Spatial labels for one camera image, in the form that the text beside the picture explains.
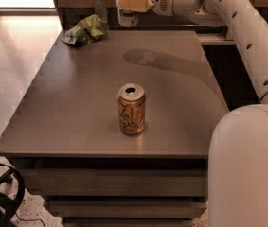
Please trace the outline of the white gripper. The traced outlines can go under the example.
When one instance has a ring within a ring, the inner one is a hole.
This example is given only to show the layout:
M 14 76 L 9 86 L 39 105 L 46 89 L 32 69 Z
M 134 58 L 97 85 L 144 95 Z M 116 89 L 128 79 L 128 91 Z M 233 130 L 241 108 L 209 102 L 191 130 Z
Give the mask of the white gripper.
M 116 0 L 119 9 L 131 12 L 147 12 L 152 10 L 160 16 L 172 16 L 173 0 Z

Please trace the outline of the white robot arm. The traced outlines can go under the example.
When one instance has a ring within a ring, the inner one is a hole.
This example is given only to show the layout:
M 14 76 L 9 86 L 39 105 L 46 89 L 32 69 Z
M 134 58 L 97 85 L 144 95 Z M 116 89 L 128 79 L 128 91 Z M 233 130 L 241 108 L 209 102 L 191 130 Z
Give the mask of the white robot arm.
M 226 26 L 259 104 L 226 114 L 208 158 L 209 227 L 268 227 L 268 24 L 249 0 L 116 0 L 118 21 L 153 10 L 204 26 Z

